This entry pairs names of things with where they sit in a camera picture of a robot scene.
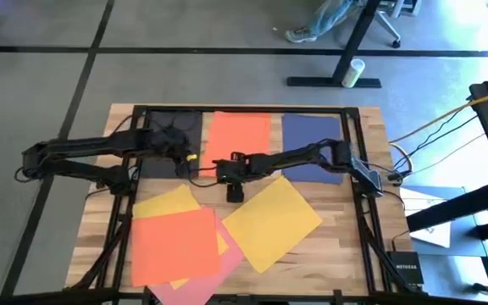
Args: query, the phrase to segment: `yellow paper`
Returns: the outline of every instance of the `yellow paper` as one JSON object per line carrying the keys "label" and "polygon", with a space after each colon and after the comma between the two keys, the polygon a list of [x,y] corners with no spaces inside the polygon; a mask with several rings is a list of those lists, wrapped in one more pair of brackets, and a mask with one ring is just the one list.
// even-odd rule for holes
{"label": "yellow paper", "polygon": [[[173,191],[147,199],[133,205],[133,218],[141,219],[167,214],[183,213],[201,208],[201,205],[191,194],[189,186],[181,185]],[[229,246],[224,238],[218,233],[218,253],[223,254]],[[173,289],[178,289],[189,279],[175,280],[170,282]]]}
{"label": "yellow paper", "polygon": [[321,221],[291,183],[280,177],[223,223],[253,268],[263,273]]}
{"label": "yellow paper", "polygon": [[[219,233],[216,236],[218,237],[218,254],[221,256],[227,249],[229,249],[229,246]],[[174,280],[170,282],[170,285],[176,290],[187,283],[188,280],[190,279]]]}

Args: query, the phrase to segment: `jeans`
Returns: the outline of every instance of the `jeans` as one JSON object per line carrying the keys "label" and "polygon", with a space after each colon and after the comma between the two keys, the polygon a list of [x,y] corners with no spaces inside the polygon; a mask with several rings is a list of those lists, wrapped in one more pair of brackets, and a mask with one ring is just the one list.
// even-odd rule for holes
{"label": "jeans", "polygon": [[357,8],[358,2],[359,0],[325,0],[306,27],[312,34],[322,36]]}

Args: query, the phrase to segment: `blue paper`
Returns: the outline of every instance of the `blue paper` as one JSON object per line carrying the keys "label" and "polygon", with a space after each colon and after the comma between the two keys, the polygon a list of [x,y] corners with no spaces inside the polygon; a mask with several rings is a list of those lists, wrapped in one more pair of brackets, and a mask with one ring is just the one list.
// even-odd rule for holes
{"label": "blue paper", "polygon": [[[282,122],[282,138],[284,152],[291,149],[305,147],[308,144],[326,138],[340,140],[340,122],[329,117],[307,116],[300,114],[284,114]],[[321,153],[331,160],[330,149],[323,149]],[[324,182],[341,184],[343,174],[332,174],[318,165],[301,165],[290,169],[283,169],[283,175],[289,181]]]}

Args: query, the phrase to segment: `colored paper sheet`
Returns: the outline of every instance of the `colored paper sheet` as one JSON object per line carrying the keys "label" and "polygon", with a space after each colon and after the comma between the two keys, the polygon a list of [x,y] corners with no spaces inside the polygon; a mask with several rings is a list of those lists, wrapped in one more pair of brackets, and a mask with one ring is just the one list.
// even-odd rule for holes
{"label": "colored paper sheet", "polygon": [[280,177],[223,223],[250,264],[263,273],[321,221],[291,182]]}
{"label": "colored paper sheet", "polygon": [[220,270],[212,208],[133,219],[132,285],[155,285]]}
{"label": "colored paper sheet", "polygon": [[[219,230],[218,230],[218,234],[216,235],[216,237],[218,237],[218,254],[221,256],[225,251],[227,251],[229,246],[227,246],[227,243],[225,243],[225,240],[221,236],[221,234],[219,233]],[[178,289],[178,288],[182,287],[185,283],[187,283],[188,280],[189,279],[171,281],[170,285],[173,287],[173,289]]]}
{"label": "colored paper sheet", "polygon": [[219,219],[217,219],[217,229],[228,245],[221,256],[221,271],[216,275],[191,278],[178,290],[173,289],[168,283],[148,286],[163,305],[204,305],[242,261],[241,249]]}
{"label": "colored paper sheet", "polygon": [[[317,117],[300,114],[284,114],[282,122],[282,137],[284,151],[305,147],[310,143],[321,141],[325,138],[341,139],[340,122],[336,118]],[[325,148],[321,153],[331,160],[330,148]],[[324,182],[340,184],[343,174],[332,174],[317,165],[302,165],[290,169],[283,169],[282,174],[289,181]]]}
{"label": "colored paper sheet", "polygon": [[[213,116],[202,168],[213,167],[213,160],[230,159],[232,152],[270,153],[270,114],[214,112]],[[201,176],[215,175],[213,169],[201,171]]]}
{"label": "colored paper sheet", "polygon": [[[162,195],[150,198],[143,202],[133,205],[133,218],[141,219],[152,216],[181,213],[201,208],[197,200],[191,194],[189,186],[181,185],[173,191],[168,191]],[[218,253],[221,255],[227,250],[227,244],[217,233]],[[184,285],[188,279],[181,279],[171,282],[173,288],[177,289]]]}
{"label": "colored paper sheet", "polygon": [[[199,154],[201,151],[202,113],[198,111],[151,112],[150,129],[161,130],[162,127],[173,125],[184,131],[190,142],[191,150]],[[199,160],[191,161],[191,167],[196,169]],[[183,175],[187,177],[186,168],[182,167]],[[195,178],[197,172],[191,173]],[[144,178],[179,178],[175,173],[175,163],[167,158],[145,158],[142,162],[141,177]]]}

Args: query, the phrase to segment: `orange paper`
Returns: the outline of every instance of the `orange paper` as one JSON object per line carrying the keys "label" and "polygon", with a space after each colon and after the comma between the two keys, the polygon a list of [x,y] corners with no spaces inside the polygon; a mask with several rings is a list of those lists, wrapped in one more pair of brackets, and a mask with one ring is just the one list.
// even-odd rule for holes
{"label": "orange paper", "polygon": [[[270,114],[214,112],[213,116],[202,168],[213,167],[213,160],[230,159],[232,152],[270,153]],[[201,171],[201,176],[215,175],[214,169]]]}
{"label": "orange paper", "polygon": [[205,275],[220,268],[214,210],[134,219],[132,285],[155,285]]}

